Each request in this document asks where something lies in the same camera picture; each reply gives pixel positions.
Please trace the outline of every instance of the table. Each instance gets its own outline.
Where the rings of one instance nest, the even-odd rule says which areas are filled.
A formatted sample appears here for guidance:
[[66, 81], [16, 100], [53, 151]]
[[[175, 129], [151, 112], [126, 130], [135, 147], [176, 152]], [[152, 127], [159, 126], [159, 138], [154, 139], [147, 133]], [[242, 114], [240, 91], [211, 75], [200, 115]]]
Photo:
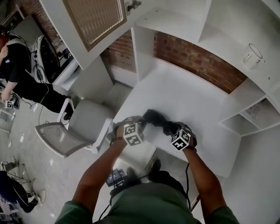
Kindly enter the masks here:
[[[197, 136], [197, 152], [216, 174], [229, 177], [241, 137], [218, 124], [221, 103], [227, 94], [204, 79], [167, 62], [156, 60], [152, 71], [132, 90], [113, 122], [129, 116], [143, 116], [155, 109], [168, 120], [187, 124]], [[162, 128], [147, 125], [145, 140], [154, 145], [137, 153], [152, 155], [158, 147], [187, 161], [181, 151], [170, 145], [171, 137]], [[126, 151], [135, 157], [135, 151]]]

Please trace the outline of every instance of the floor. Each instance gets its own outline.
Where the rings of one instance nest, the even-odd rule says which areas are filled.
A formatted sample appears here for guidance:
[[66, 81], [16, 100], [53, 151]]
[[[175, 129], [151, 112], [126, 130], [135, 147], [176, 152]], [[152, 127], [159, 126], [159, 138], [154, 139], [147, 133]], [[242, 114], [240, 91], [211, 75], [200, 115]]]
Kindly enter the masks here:
[[[105, 104], [117, 112], [130, 92], [131, 89], [116, 84], [108, 94]], [[13, 156], [15, 156], [20, 162], [25, 163], [29, 178], [36, 178], [33, 184], [34, 190], [45, 189], [46, 192], [42, 206], [36, 206], [29, 214], [21, 212], [21, 217], [27, 224], [54, 223], [64, 203], [72, 199], [83, 173], [109, 147], [109, 144], [105, 142], [100, 154], [92, 154], [90, 151], [82, 149], [67, 159], [62, 159], [38, 139], [34, 129], [39, 123], [55, 122], [56, 118], [57, 114], [42, 108], [41, 105], [30, 109], [29, 104], [22, 102], [20, 110], [16, 112], [10, 135], [0, 132], [0, 160], [13, 161]], [[163, 170], [169, 171], [173, 177], [186, 186], [186, 162], [161, 150], [157, 150], [154, 157], [161, 159]], [[125, 170], [129, 164], [117, 161], [115, 166]], [[192, 202], [197, 191], [191, 176], [190, 186], [189, 197]], [[110, 191], [111, 189], [106, 185], [102, 187], [93, 221], [98, 220], [107, 207]]]

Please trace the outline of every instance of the brick wall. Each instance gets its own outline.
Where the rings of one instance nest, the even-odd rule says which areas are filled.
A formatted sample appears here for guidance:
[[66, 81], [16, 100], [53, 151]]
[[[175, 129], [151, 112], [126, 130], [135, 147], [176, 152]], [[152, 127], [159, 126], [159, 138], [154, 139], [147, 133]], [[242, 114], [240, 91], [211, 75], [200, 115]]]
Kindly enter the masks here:
[[113, 42], [101, 54], [101, 58], [109, 65], [136, 72], [131, 30]]
[[57, 32], [54, 29], [39, 0], [11, 0], [9, 11], [15, 9], [15, 4], [18, 4], [21, 7], [24, 16], [30, 14], [34, 14], [36, 16], [37, 21], [51, 41], [57, 38]]
[[235, 67], [199, 46], [157, 32], [154, 56], [186, 69], [231, 93], [247, 77]]

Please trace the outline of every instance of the white backpack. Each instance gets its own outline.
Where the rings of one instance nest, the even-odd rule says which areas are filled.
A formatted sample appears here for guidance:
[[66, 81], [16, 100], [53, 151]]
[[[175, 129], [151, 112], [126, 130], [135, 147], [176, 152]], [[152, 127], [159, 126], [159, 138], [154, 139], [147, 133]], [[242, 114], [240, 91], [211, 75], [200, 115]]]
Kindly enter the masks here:
[[[14, 38], [7, 43], [7, 45], [12, 44], [21, 44], [25, 46], [28, 51], [31, 49], [31, 72], [25, 71], [30, 74], [36, 82], [51, 84], [54, 81], [53, 78], [56, 77], [56, 73], [60, 70], [60, 63], [54, 47], [49, 43], [45, 35], [38, 37], [31, 47], [28, 47], [23, 39], [20, 38]], [[45, 51], [43, 53], [47, 55], [47, 58], [44, 58], [44, 55], [42, 56], [42, 49], [43, 51], [46, 50], [47, 53], [45, 53]]]

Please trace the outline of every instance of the chair armrest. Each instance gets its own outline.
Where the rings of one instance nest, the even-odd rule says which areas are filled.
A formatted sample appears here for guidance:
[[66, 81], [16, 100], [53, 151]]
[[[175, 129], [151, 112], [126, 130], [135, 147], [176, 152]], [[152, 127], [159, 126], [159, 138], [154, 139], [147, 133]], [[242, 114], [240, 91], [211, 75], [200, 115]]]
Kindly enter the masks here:
[[92, 144], [91, 147], [95, 147], [95, 148], [98, 148], [102, 145], [107, 133], [108, 133], [108, 129], [109, 128], [112, 128], [112, 123], [113, 123], [113, 119], [112, 118], [107, 118], [104, 122], [104, 125], [100, 131], [100, 134], [96, 140], [96, 142], [94, 142]]
[[58, 117], [57, 117], [57, 122], [61, 122], [63, 113], [65, 112], [66, 107], [68, 106], [69, 103], [70, 103], [70, 105], [71, 105], [73, 111], [75, 110], [74, 105], [73, 105], [73, 101], [72, 101], [70, 98], [66, 98], [65, 101], [64, 101], [64, 103], [63, 103], [63, 106], [62, 106], [62, 108], [61, 108], [61, 110], [60, 110], [60, 113], [59, 113], [59, 115], [58, 115]]

